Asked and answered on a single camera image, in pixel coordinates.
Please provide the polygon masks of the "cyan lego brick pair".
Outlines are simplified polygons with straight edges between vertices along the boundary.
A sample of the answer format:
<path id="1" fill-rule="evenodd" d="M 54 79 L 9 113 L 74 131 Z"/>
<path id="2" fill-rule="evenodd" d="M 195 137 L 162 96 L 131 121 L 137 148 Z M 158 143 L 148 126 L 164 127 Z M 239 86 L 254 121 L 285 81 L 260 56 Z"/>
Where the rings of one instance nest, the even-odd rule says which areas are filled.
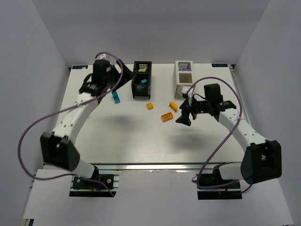
<path id="1" fill-rule="evenodd" d="M 118 93 L 116 91 L 112 92 L 112 97 L 113 97 L 114 102 L 116 104 L 120 103 L 120 98 L 119 98 Z"/>

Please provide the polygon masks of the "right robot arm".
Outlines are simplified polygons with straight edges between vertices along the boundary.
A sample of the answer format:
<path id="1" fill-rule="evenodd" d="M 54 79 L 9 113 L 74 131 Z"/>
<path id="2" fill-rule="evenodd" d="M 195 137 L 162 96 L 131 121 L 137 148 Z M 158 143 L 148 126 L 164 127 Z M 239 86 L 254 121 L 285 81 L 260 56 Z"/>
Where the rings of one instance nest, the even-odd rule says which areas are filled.
<path id="1" fill-rule="evenodd" d="M 235 180 L 244 180 L 249 185 L 279 178 L 282 175 L 281 145 L 276 140 L 269 141 L 260 135 L 248 122 L 241 118 L 237 107 L 231 101 L 225 101 L 219 84 L 204 86 L 205 97 L 198 101 L 193 89 L 182 88 L 185 99 L 180 106 L 181 116 L 176 120 L 191 125 L 190 116 L 195 120 L 198 114 L 213 116 L 240 144 L 244 157 L 238 163 L 224 163 L 214 167 L 213 176 L 206 182 L 200 179 L 200 186 L 217 186 Z"/>

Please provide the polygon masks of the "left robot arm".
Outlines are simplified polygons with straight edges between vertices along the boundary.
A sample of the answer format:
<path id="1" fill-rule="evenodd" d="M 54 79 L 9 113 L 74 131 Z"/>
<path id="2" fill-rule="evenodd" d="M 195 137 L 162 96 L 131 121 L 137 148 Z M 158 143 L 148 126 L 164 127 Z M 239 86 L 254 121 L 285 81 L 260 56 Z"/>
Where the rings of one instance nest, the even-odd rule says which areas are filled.
<path id="1" fill-rule="evenodd" d="M 84 78 L 79 89 L 76 107 L 68 110 L 63 120 L 51 132 L 41 135 L 45 163 L 89 180 L 99 179 L 98 168 L 81 159 L 75 141 L 90 114 L 99 106 L 103 95 L 108 90 L 118 90 L 136 76 L 122 61 L 117 63 L 122 69 L 121 73 L 108 60 L 95 60 L 92 73 Z"/>

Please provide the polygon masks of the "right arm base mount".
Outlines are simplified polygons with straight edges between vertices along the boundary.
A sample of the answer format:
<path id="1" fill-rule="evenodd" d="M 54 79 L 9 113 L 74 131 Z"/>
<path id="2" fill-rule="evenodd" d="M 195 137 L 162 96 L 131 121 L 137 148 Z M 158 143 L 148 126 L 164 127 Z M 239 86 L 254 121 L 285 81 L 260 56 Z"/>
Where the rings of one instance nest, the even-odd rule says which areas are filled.
<path id="1" fill-rule="evenodd" d="M 197 188 L 198 200 L 241 200 L 242 194 L 241 186 L 239 182 L 231 185 L 225 185 L 230 183 L 231 180 L 223 180 L 219 178 L 214 173 L 204 173 L 202 174 L 198 185 L 202 187 L 212 187 L 217 188 Z"/>

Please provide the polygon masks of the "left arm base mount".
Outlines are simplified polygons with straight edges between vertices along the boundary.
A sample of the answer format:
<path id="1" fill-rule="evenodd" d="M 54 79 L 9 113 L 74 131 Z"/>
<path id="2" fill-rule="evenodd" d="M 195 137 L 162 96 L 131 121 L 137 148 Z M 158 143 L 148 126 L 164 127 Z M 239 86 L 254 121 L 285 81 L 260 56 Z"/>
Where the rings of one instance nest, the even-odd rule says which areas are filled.
<path id="1" fill-rule="evenodd" d="M 113 197 L 119 186 L 119 174 L 101 172 L 99 182 L 73 177 L 69 191 L 70 197 Z"/>

